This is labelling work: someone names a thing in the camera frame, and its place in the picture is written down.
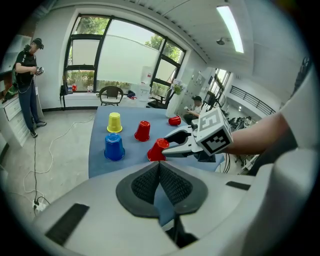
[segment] baseball cap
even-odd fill
[[[39,49],[41,49],[41,50],[44,48],[44,45],[42,44],[41,38],[34,39],[32,41],[32,43],[35,43],[39,47]]]
[[[193,96],[191,99],[202,102],[202,98],[200,96]]]

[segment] chair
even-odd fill
[[[152,99],[154,99],[154,100],[148,103],[147,108],[164,109],[164,110],[166,110],[167,107],[168,107],[169,101],[171,100],[171,98],[175,94],[173,92],[172,95],[171,95],[171,92],[172,92],[172,89],[169,89],[166,92],[164,97],[159,95],[161,99],[152,97]]]
[[[106,98],[108,99],[107,101],[105,101],[105,98],[104,98],[104,100],[101,98],[103,92],[105,92],[105,91],[106,91]],[[121,102],[123,97],[124,97],[124,92],[122,91],[122,89],[120,89],[117,86],[106,86],[106,87],[102,88],[99,92],[101,106],[102,106],[102,104],[104,104],[105,106],[107,106],[107,105],[114,106],[114,104],[119,106],[118,104]]]

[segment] gray floor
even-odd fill
[[[86,122],[94,118],[95,110],[68,110],[46,112],[47,126],[36,130],[36,171],[45,172],[52,161],[49,146],[53,139],[63,135],[73,122]],[[53,202],[80,183],[88,179],[88,155],[91,131],[94,121],[76,123],[63,137],[55,140],[51,147],[54,157],[52,167],[47,173],[37,173],[37,189],[44,193],[49,202]],[[23,148],[12,150],[9,148],[2,162],[8,172],[6,191],[12,206],[17,208],[19,214],[31,222],[35,216],[32,201],[35,192],[25,193],[23,179],[25,175],[34,169],[35,140],[30,136]],[[220,165],[221,172],[225,162]],[[229,174],[241,173],[240,163],[235,163],[235,157],[231,155]],[[30,172],[25,179],[25,189],[35,189],[34,173]]]

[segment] table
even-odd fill
[[[119,135],[125,149],[123,159],[112,162],[104,157],[105,137],[107,131],[109,114],[118,112],[121,118],[122,131]],[[156,139],[163,138],[165,135],[176,129],[176,126],[168,124],[165,116],[165,109],[146,108],[146,107],[121,107],[121,106],[99,106],[93,123],[90,148],[89,148],[89,179],[101,174],[114,172],[133,165],[148,162],[147,152],[154,145]],[[150,139],[140,142],[135,139],[139,122],[145,120],[150,123]],[[190,155],[183,158],[167,157],[179,165],[192,166],[205,171],[214,172],[220,163],[224,161],[223,154],[216,154],[216,162],[198,162]],[[173,218],[173,205],[170,203],[162,187],[159,185],[155,197],[154,206],[160,213],[160,224],[165,225]]]

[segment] red object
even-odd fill
[[[165,161],[166,157],[162,154],[162,150],[167,147],[169,147],[169,142],[164,138],[158,138],[146,154],[149,161]]]
[[[138,129],[136,130],[136,133],[134,134],[134,137],[140,142],[146,142],[150,138],[149,132],[150,123],[147,121],[141,121],[139,123]]]
[[[175,117],[171,117],[169,118],[169,125],[172,126],[178,126],[181,124],[181,117],[180,116],[175,116]]]

